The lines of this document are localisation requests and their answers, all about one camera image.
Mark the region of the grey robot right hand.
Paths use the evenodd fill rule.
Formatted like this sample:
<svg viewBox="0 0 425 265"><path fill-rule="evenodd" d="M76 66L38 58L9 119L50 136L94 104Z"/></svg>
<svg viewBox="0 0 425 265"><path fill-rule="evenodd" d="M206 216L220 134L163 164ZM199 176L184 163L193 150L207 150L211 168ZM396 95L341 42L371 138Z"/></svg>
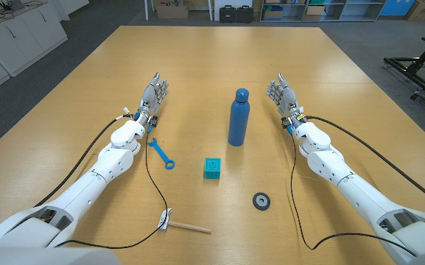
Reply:
<svg viewBox="0 0 425 265"><path fill-rule="evenodd" d="M294 90L282 73L278 74L278 82L270 81L266 95L272 99L278 108L278 113L284 118L300 116L303 113L303 107L299 105Z"/></svg>

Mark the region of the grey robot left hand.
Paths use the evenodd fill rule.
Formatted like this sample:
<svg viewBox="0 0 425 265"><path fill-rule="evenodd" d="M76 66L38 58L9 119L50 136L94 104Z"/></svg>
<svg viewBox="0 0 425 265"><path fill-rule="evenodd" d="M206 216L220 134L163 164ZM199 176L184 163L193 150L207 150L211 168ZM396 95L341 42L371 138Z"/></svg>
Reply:
<svg viewBox="0 0 425 265"><path fill-rule="evenodd" d="M168 94L168 86L167 80L161 79L160 73L157 72L143 92L138 112L148 116L155 116L162 101Z"/></svg>

